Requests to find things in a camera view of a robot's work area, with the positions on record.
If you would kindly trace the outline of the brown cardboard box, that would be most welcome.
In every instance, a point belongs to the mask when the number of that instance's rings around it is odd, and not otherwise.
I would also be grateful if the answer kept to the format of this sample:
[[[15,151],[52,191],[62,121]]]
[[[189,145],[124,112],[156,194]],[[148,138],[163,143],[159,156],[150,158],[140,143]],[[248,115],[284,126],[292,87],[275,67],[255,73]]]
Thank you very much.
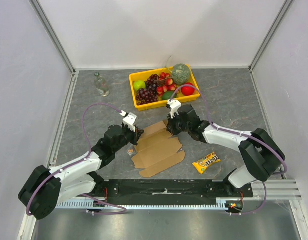
[[[135,146],[136,155],[131,160],[140,176],[151,178],[179,163],[186,153],[177,137],[167,130],[167,121],[157,122],[144,129]]]

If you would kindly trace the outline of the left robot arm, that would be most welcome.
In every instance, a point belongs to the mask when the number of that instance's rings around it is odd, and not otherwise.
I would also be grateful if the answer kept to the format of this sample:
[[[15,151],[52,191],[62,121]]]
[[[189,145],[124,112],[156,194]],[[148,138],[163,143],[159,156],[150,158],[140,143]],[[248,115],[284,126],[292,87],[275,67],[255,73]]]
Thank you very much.
[[[59,203],[73,197],[88,193],[100,196],[104,185],[96,172],[111,163],[126,145],[137,145],[144,132],[138,127],[131,130],[125,124],[111,125],[103,138],[81,157],[57,167],[36,167],[18,194],[26,214],[42,220]]]

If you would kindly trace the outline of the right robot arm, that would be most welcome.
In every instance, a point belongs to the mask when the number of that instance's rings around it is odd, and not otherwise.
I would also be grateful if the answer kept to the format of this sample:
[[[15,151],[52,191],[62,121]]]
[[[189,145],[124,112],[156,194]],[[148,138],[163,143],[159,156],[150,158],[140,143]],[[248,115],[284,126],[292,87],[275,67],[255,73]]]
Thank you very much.
[[[224,128],[201,120],[190,104],[182,105],[177,100],[169,100],[166,107],[170,109],[167,130],[173,136],[188,133],[197,142],[220,145],[241,154],[244,166],[231,172],[223,184],[227,196],[236,196],[242,187],[254,181],[266,182],[281,165],[286,167],[284,153],[264,129]]]

